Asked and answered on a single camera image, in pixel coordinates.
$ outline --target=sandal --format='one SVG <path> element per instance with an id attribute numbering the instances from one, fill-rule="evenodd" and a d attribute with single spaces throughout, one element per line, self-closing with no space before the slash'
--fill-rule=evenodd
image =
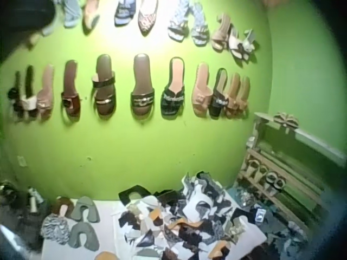
<path id="1" fill-rule="evenodd" d="M 50 116 L 53 104 L 53 76 L 54 67 L 49 64 L 45 67 L 42 76 L 42 89 L 37 94 L 37 108 L 41 116 Z"/>
<path id="2" fill-rule="evenodd" d="M 221 51 L 227 47 L 230 17 L 227 14 L 222 13 L 217 17 L 217 21 L 221 23 L 221 25 L 218 30 L 213 33 L 211 45 L 215 50 Z"/>
<path id="3" fill-rule="evenodd" d="M 179 0 L 178 7 L 170 20 L 168 35 L 175 41 L 182 42 L 187 35 L 189 0 Z"/>
<path id="4" fill-rule="evenodd" d="M 81 101 L 75 88 L 77 62 L 70 60 L 65 64 L 64 91 L 61 93 L 62 104 L 69 116 L 79 116 L 81 112 Z"/>
<path id="5" fill-rule="evenodd" d="M 97 89 L 95 104 L 100 115 L 111 115 L 116 106 L 115 79 L 111 58 L 100 55 L 97 60 L 97 73 L 92 77 L 93 87 Z"/>
<path id="6" fill-rule="evenodd" d="M 135 115 L 145 115 L 154 103 L 154 89 L 151 80 L 150 58 L 138 54 L 134 58 L 135 88 L 131 93 L 131 106 Z"/>
<path id="7" fill-rule="evenodd" d="M 197 46 L 205 46 L 208 42 L 209 30 L 206 22 L 202 5 L 199 2 L 194 3 L 190 7 L 190 11 L 194 16 L 194 26 L 191 30 L 191 37 Z"/>
<path id="8" fill-rule="evenodd" d="M 150 32 L 157 19 L 158 0 L 142 0 L 138 24 L 142 34 Z"/>
<path id="9" fill-rule="evenodd" d="M 197 116 L 205 116 L 212 98 L 212 90 L 207 86 L 208 65 L 200 63 L 196 71 L 195 86 L 191 96 L 194 113 Z"/>
<path id="10" fill-rule="evenodd" d="M 170 61 L 170 79 L 165 87 L 160 107 L 162 115 L 176 115 L 184 103 L 184 61 L 174 57 Z"/>
<path id="11" fill-rule="evenodd" d="M 224 113 L 227 118 L 232 118 L 237 111 L 236 97 L 240 89 L 240 74 L 235 73 L 230 81 L 230 88 L 226 91 L 228 104 L 224 107 Z"/>
<path id="12" fill-rule="evenodd" d="M 228 74 L 226 69 L 220 68 L 217 73 L 215 87 L 213 89 L 212 102 L 209 106 L 210 115 L 216 118 L 221 114 L 222 108 L 228 104 L 228 98 L 224 95 Z"/>

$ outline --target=green wall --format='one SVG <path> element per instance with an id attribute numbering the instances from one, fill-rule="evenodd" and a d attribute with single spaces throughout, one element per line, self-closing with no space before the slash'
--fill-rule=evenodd
<path id="1" fill-rule="evenodd" d="M 219 25 L 216 16 L 227 12 L 240 31 L 253 28 L 259 43 L 256 58 L 243 67 L 232 55 L 217 53 L 210 45 L 194 46 L 190 37 L 183 43 L 169 39 L 166 26 L 175 1 L 160 1 L 157 23 L 144 38 L 137 25 L 137 16 L 128 26 L 115 28 L 113 15 L 117 1 L 100 1 L 102 17 L 97 28 L 88 36 L 78 25 L 73 29 L 56 28 L 54 33 L 39 41 L 31 51 L 19 47 L 1 65 L 0 91 L 4 135 L 9 160 L 16 177 L 23 185 L 32 185 L 44 195 L 94 199 L 113 199 L 118 192 L 135 184 L 150 191 L 181 186 L 180 180 L 189 172 L 205 170 L 223 185 L 235 179 L 244 156 L 245 143 L 252 132 L 253 113 L 266 112 L 271 91 L 271 36 L 266 13 L 253 0 L 201 0 L 210 30 Z M 100 54 L 112 58 L 116 76 L 117 111 L 102 120 L 93 110 L 91 76 Z M 151 59 L 152 82 L 156 90 L 155 110 L 146 121 L 135 119 L 130 110 L 130 92 L 134 87 L 133 57 L 147 53 Z M 169 61 L 173 56 L 185 60 L 187 98 L 182 116 L 165 120 L 160 115 L 160 95 L 168 83 Z M 65 112 L 60 110 L 65 62 L 78 61 L 76 87 L 82 98 L 81 118 L 65 124 Z M 199 62 L 210 65 L 210 83 L 220 67 L 229 74 L 249 76 L 251 93 L 249 117 L 245 120 L 195 117 L 191 106 L 191 91 Z M 34 89 L 41 88 L 41 76 L 47 63 L 55 66 L 55 107 L 46 122 L 15 123 L 11 116 L 6 92 L 13 86 L 15 71 L 23 77 L 26 66 L 35 68 Z M 17 155 L 23 156 L 27 167 L 19 167 Z"/>
<path id="2" fill-rule="evenodd" d="M 300 127 L 347 153 L 347 75 L 332 32 L 307 0 L 268 12 L 273 48 L 269 113 L 294 114 Z"/>

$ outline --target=women's sandal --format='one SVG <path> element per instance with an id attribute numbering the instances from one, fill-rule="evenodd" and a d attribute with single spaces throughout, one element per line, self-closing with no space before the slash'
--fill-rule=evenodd
<path id="1" fill-rule="evenodd" d="M 223 49 L 226 49 L 228 45 L 228 39 L 229 39 L 229 28 L 230 28 L 230 17 L 222 13 L 217 17 L 217 21 L 221 23 L 218 30 L 216 30 L 212 35 L 212 42 L 211 45 L 215 50 L 221 51 Z"/>
<path id="2" fill-rule="evenodd" d="M 191 96 L 194 113 L 197 116 L 205 116 L 208 106 L 212 99 L 212 90 L 207 86 L 208 83 L 208 65 L 200 63 L 196 71 L 195 86 Z"/>
<path id="3" fill-rule="evenodd" d="M 194 3 L 190 7 L 190 11 L 194 16 L 194 26 L 191 30 L 191 37 L 196 46 L 205 46 L 209 38 L 209 30 L 206 22 L 202 5 L 199 2 Z"/>
<path id="4" fill-rule="evenodd" d="M 260 167 L 260 163 L 258 160 L 255 160 L 255 159 L 249 160 L 245 176 L 251 177 L 252 174 L 259 169 L 259 167 Z"/>
<path id="5" fill-rule="evenodd" d="M 135 88 L 131 93 L 131 106 L 135 115 L 145 115 L 154 103 L 154 89 L 151 80 L 150 58 L 138 54 L 134 58 Z"/>
<path id="6" fill-rule="evenodd" d="M 87 0 L 83 11 L 83 21 L 88 30 L 97 25 L 100 15 L 98 14 L 99 0 Z"/>
<path id="7" fill-rule="evenodd" d="M 142 0 L 138 24 L 142 34 L 150 32 L 157 19 L 158 0 Z"/>
<path id="8" fill-rule="evenodd" d="M 235 73 L 230 81 L 230 88 L 226 91 L 225 96 L 228 99 L 228 104 L 224 107 L 224 113 L 227 118 L 231 119 L 235 115 L 238 105 L 236 97 L 240 89 L 240 74 Z"/>
<path id="9" fill-rule="evenodd" d="M 228 98 L 224 95 L 228 74 L 226 69 L 220 68 L 217 73 L 215 87 L 213 89 L 212 102 L 209 106 L 210 115 L 219 117 L 222 108 L 228 104 Z"/>
<path id="10" fill-rule="evenodd" d="M 170 61 L 170 79 L 165 87 L 160 107 L 162 115 L 176 115 L 184 103 L 184 61 L 174 57 Z"/>
<path id="11" fill-rule="evenodd" d="M 265 165 L 260 165 L 254 176 L 254 181 L 258 183 L 262 177 L 264 177 L 268 172 L 268 168 Z"/>
<path id="12" fill-rule="evenodd" d="M 53 104 L 53 77 L 54 66 L 49 64 L 45 67 L 42 76 L 42 89 L 37 94 L 37 108 L 41 116 L 50 116 Z"/>
<path id="13" fill-rule="evenodd" d="M 179 0 L 177 9 L 168 26 L 171 39 L 182 42 L 187 35 L 189 0 Z"/>
<path id="14" fill-rule="evenodd" d="M 97 60 L 97 73 L 92 77 L 93 87 L 97 90 L 95 104 L 100 115 L 110 115 L 116 107 L 115 78 L 111 58 L 100 55 Z"/>
<path id="15" fill-rule="evenodd" d="M 72 117 L 78 117 L 81 112 L 81 101 L 75 88 L 77 62 L 70 60 L 65 64 L 64 91 L 61 93 L 62 104 L 66 113 Z"/>

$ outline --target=slide sandal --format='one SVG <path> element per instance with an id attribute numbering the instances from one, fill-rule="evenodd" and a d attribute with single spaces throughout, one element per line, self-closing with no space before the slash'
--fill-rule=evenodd
<path id="1" fill-rule="evenodd" d="M 97 73 L 92 77 L 93 87 L 97 89 L 95 104 L 100 115 L 111 115 L 116 106 L 115 79 L 111 58 L 102 54 L 97 60 Z"/>
<path id="2" fill-rule="evenodd" d="M 170 60 L 170 78 L 165 87 L 160 107 L 162 115 L 176 115 L 184 102 L 184 61 L 180 57 Z"/>
<path id="3" fill-rule="evenodd" d="M 135 115 L 145 115 L 154 103 L 154 89 L 151 80 L 150 58 L 138 54 L 134 58 L 135 88 L 131 93 L 131 106 Z"/>
<path id="4" fill-rule="evenodd" d="M 70 60 L 65 64 L 64 91 L 61 93 L 62 104 L 69 116 L 79 116 L 81 112 L 81 101 L 75 88 L 77 62 Z"/>
<path id="5" fill-rule="evenodd" d="M 230 88 L 226 91 L 228 104 L 224 107 L 224 113 L 227 118 L 232 118 L 237 110 L 236 97 L 240 89 L 240 74 L 235 73 L 230 81 Z"/>
<path id="6" fill-rule="evenodd" d="M 217 21 L 221 23 L 218 30 L 216 30 L 212 35 L 211 45 L 215 50 L 221 51 L 226 49 L 229 39 L 229 28 L 230 28 L 230 17 L 222 13 L 217 17 Z"/>
<path id="7" fill-rule="evenodd" d="M 228 98 L 224 95 L 227 85 L 228 74 L 226 69 L 220 68 L 217 72 L 216 83 L 213 89 L 212 102 L 209 106 L 210 116 L 216 118 L 221 114 L 221 110 L 228 104 Z"/>
<path id="8" fill-rule="evenodd" d="M 196 80 L 191 96 L 193 110 L 197 116 L 205 116 L 212 98 L 212 90 L 207 86 L 208 64 L 200 63 L 196 70 Z"/>
<path id="9" fill-rule="evenodd" d="M 50 116 L 53 109 L 53 77 L 54 66 L 49 64 L 43 72 L 42 89 L 37 94 L 37 108 L 41 116 Z"/>

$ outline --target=wooden shelf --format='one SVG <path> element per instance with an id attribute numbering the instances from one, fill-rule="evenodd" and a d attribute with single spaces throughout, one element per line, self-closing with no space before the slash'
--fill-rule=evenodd
<path id="1" fill-rule="evenodd" d="M 290 209 L 288 209 L 282 202 L 280 202 L 275 197 L 271 197 L 267 191 L 264 190 L 264 188 L 256 183 L 252 178 L 245 176 L 245 171 L 241 171 L 240 175 L 245 178 L 247 181 L 249 181 L 254 187 L 256 187 L 263 195 L 265 195 L 273 204 L 275 204 L 287 217 L 289 217 L 291 220 L 293 220 L 295 223 L 297 223 L 302 230 L 305 231 L 306 234 L 310 234 L 310 229 L 306 226 L 306 224 L 298 218 Z"/>
<path id="2" fill-rule="evenodd" d="M 269 125 L 280 125 L 279 123 L 275 122 L 273 120 L 273 117 L 265 114 L 265 113 L 255 113 L 255 115 L 263 120 L 265 120 L 266 124 Z M 333 162 L 335 162 L 337 165 L 341 167 L 345 167 L 347 165 L 347 155 L 341 152 L 340 150 L 331 147 L 323 140 L 317 138 L 316 136 L 309 134 L 305 132 L 304 130 L 298 128 L 295 129 L 294 132 L 296 133 L 295 138 L 306 144 L 307 146 L 311 147 L 312 149 L 316 150 L 317 152 L 321 153 L 322 155 L 326 156 Z"/>

